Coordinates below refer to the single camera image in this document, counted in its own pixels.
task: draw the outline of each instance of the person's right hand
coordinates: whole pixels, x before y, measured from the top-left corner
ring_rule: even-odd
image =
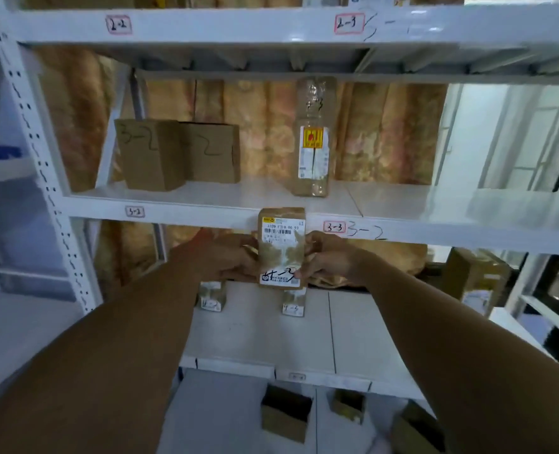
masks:
[[[300,279],[308,279],[312,275],[342,275],[353,283],[361,283],[358,277],[358,266],[368,257],[370,252],[352,246],[346,239],[335,234],[312,231],[306,236],[305,254],[313,254],[313,259],[297,272]]]

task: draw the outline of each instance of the forearm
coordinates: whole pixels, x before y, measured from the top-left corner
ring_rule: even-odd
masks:
[[[544,438],[547,426],[559,425],[557,363],[376,257],[362,258],[357,271],[410,373],[460,450],[559,451],[559,437]]]
[[[0,399],[0,453],[154,452],[199,282],[172,259],[39,353]]]

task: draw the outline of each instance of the person's left arm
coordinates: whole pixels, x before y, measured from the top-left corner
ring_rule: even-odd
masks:
[[[0,398],[0,453],[154,453],[199,284],[258,274],[244,245],[200,232],[36,355]]]

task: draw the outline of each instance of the barcode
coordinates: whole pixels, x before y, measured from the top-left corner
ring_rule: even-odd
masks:
[[[291,229],[269,229],[269,228],[265,228],[264,231],[265,232],[271,232],[273,234],[292,234]]]

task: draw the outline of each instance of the red-bordered label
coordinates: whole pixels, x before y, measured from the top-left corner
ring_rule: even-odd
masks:
[[[132,22],[126,14],[108,14],[105,23],[111,35],[132,35]]]
[[[324,221],[324,232],[344,234],[347,232],[346,221]]]
[[[343,13],[334,18],[334,35],[359,35],[364,32],[366,14]]]

